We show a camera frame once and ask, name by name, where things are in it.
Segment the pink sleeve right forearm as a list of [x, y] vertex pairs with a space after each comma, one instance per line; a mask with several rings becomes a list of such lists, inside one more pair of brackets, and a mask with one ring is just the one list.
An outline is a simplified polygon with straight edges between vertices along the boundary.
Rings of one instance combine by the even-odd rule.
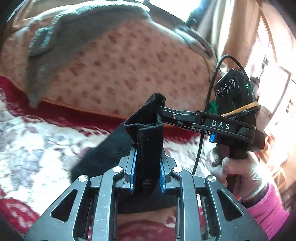
[[283, 226], [290, 215], [280, 203], [273, 185], [267, 184], [266, 189], [251, 201], [242, 201], [242, 205], [253, 216], [271, 240]]

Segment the right hand white glove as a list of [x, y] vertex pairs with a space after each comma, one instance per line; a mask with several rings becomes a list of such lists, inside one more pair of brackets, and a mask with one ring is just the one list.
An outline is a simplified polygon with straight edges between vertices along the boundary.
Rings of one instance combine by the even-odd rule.
[[243, 201], [251, 201], [265, 193], [268, 189], [266, 176], [253, 153], [248, 152], [246, 158], [233, 159], [228, 157], [229, 148], [220, 145], [210, 152], [210, 172], [225, 187], [230, 186], [226, 178], [237, 176], [235, 180], [233, 195], [239, 196]]

